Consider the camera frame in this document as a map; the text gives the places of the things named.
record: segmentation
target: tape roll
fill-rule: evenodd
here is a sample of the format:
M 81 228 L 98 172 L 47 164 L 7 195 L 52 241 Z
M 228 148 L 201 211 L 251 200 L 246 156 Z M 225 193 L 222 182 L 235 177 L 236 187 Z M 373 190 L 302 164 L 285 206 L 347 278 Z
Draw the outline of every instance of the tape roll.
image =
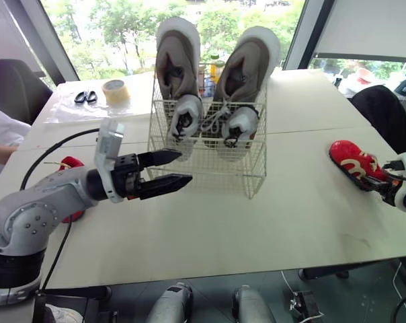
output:
M 128 93 L 124 81 L 121 81 L 120 79 L 113 79 L 106 82 L 101 88 L 106 96 L 107 104 L 116 104 L 130 98 L 130 94 Z

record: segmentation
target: scissors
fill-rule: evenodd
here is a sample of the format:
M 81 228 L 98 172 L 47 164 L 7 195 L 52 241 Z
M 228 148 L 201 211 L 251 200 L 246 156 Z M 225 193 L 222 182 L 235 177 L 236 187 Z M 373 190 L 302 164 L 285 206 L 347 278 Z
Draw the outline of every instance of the scissors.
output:
M 97 101 L 97 94 L 94 91 L 82 91 L 77 94 L 75 98 L 75 103 L 83 104 L 84 102 L 93 103 Z

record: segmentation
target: red shoe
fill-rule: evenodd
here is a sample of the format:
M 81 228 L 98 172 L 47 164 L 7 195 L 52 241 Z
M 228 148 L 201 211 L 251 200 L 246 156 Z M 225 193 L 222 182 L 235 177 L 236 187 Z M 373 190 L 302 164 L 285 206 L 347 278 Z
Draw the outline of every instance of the red shoe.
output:
M 78 160 L 78 159 L 76 159 L 74 157 L 71 157 L 71 156 L 67 156 L 66 158 L 64 158 L 61 161 L 61 164 L 62 165 L 60 166 L 59 170 L 65 170 L 66 165 L 69 166 L 70 168 L 83 166 L 82 161 L 80 161 L 80 160 Z M 85 211 L 77 211 L 76 213 L 73 213 L 72 214 L 72 222 L 75 222 L 75 221 L 79 220 L 82 217 L 82 215 L 84 214 L 84 212 Z M 69 218 L 66 217 L 63 220 L 63 223 L 68 223 L 68 222 L 69 222 Z
M 362 179 L 365 176 L 386 181 L 385 175 L 373 155 L 363 152 L 355 143 L 338 140 L 331 144 L 329 155 L 336 166 L 362 190 L 371 190 Z

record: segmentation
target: gray robotic arm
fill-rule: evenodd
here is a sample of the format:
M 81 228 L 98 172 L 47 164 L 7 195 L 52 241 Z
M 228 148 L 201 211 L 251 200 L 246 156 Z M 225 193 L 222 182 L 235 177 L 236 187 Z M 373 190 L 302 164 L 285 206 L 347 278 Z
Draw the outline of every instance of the gray robotic arm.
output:
M 396 160 L 385 164 L 382 170 L 387 174 L 388 180 L 365 177 L 365 183 L 370 190 L 377 191 L 384 202 L 406 212 L 406 153 L 401 153 Z
M 49 235 L 69 215 L 105 199 L 119 203 L 175 192 L 192 179 L 169 174 L 145 182 L 140 177 L 145 167 L 168 164 L 181 153 L 165 149 L 118 157 L 122 130 L 113 120 L 101 124 L 97 169 L 62 170 L 0 200 L 0 305 L 22 301 L 37 290 Z

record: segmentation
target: wire basket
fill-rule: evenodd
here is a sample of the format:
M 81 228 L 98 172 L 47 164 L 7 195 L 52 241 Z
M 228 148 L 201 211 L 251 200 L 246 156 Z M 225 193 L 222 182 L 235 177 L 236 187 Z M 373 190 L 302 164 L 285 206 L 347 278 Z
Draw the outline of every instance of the wire basket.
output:
M 259 124 L 253 140 L 239 140 L 228 148 L 223 138 L 206 137 L 199 131 L 181 142 L 167 137 L 176 101 L 163 100 L 154 78 L 148 150 L 176 149 L 182 156 L 167 165 L 148 168 L 151 179 L 170 174 L 191 174 L 193 180 L 184 188 L 198 192 L 243 194 L 252 199 L 266 177 L 266 88 L 260 91 L 252 106 L 258 111 Z M 250 103 L 234 103 L 249 106 Z M 210 107 L 221 108 L 222 102 L 203 98 L 204 115 Z

